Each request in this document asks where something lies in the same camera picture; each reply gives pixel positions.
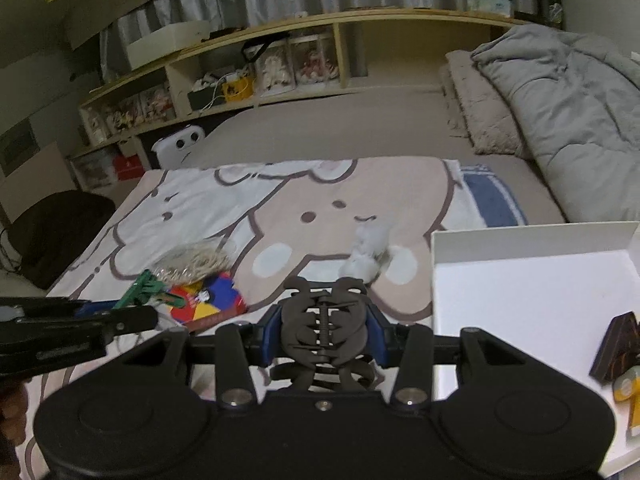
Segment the person's hand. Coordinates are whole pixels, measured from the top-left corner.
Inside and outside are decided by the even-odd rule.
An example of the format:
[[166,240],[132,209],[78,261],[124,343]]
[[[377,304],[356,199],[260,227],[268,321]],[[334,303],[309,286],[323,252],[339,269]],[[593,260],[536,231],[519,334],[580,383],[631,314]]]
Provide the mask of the person's hand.
[[24,382],[9,388],[1,395],[1,433],[14,446],[21,445],[26,436],[28,392]]

